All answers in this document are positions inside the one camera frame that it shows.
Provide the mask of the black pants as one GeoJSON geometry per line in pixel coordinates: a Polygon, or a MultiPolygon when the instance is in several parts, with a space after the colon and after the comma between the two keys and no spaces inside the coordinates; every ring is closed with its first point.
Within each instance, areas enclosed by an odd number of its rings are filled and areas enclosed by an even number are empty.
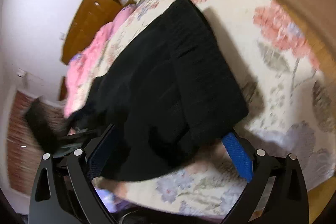
{"type": "Polygon", "coordinates": [[[186,164],[247,114],[207,19],[175,0],[94,79],[68,123],[112,128],[88,160],[89,178],[143,181],[186,164]]]}

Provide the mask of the brown patterned curtain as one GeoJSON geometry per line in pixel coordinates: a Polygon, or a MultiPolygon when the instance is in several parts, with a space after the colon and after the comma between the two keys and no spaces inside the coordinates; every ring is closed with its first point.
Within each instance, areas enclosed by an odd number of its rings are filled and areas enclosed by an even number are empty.
{"type": "Polygon", "coordinates": [[[19,91],[15,93],[6,137],[10,187],[27,196],[31,195],[35,175],[43,155],[24,120],[24,113],[32,101],[33,98],[26,94],[19,91]]]}

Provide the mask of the dark wooden nightstand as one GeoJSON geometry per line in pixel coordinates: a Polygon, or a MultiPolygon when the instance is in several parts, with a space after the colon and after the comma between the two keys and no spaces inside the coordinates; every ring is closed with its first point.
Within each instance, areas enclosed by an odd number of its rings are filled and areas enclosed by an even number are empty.
{"type": "Polygon", "coordinates": [[[66,77],[63,76],[62,82],[60,85],[60,90],[59,90],[59,101],[62,101],[66,98],[67,96],[67,87],[66,87],[66,77]]]}

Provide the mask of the purple bed sheet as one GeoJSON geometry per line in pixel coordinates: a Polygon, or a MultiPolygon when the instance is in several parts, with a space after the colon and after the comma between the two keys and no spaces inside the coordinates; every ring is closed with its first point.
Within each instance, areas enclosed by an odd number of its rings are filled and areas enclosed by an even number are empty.
{"type": "Polygon", "coordinates": [[[110,213],[118,213],[131,207],[131,203],[120,199],[108,190],[98,188],[95,190],[110,213]]]}

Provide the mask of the pink quilt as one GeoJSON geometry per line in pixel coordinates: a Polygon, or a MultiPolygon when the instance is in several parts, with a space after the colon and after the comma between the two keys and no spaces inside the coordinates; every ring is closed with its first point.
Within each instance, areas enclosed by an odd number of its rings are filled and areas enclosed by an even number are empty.
{"type": "Polygon", "coordinates": [[[88,76],[93,67],[98,62],[106,42],[117,32],[120,26],[133,13],[136,6],[134,4],[124,7],[113,21],[103,25],[94,35],[89,46],[77,53],[69,63],[69,68],[65,78],[67,89],[67,100],[64,106],[64,117],[69,117],[73,112],[72,105],[75,100],[78,88],[88,80],[88,76]]]}

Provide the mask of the floral white bed sheet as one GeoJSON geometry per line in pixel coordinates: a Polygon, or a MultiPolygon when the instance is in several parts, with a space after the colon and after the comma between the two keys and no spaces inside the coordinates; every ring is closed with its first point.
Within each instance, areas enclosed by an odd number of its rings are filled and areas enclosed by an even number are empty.
{"type": "MultiPolygon", "coordinates": [[[[174,0],[146,0],[105,47],[95,74],[174,0]]],[[[305,23],[275,0],[192,0],[204,13],[249,104],[238,133],[273,155],[297,155],[309,191],[310,220],[335,192],[335,92],[332,59],[305,23]]],[[[221,145],[172,174],[143,182],[96,178],[94,185],[138,205],[224,217],[245,181],[221,145]]]]}

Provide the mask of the brown wooden headboard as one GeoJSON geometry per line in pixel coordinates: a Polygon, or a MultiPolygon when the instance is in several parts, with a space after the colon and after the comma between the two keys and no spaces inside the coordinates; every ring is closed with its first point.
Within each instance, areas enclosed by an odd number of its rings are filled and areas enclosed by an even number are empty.
{"type": "Polygon", "coordinates": [[[90,45],[103,25],[132,3],[134,0],[82,0],[63,44],[62,63],[69,64],[74,55],[90,45]]]}

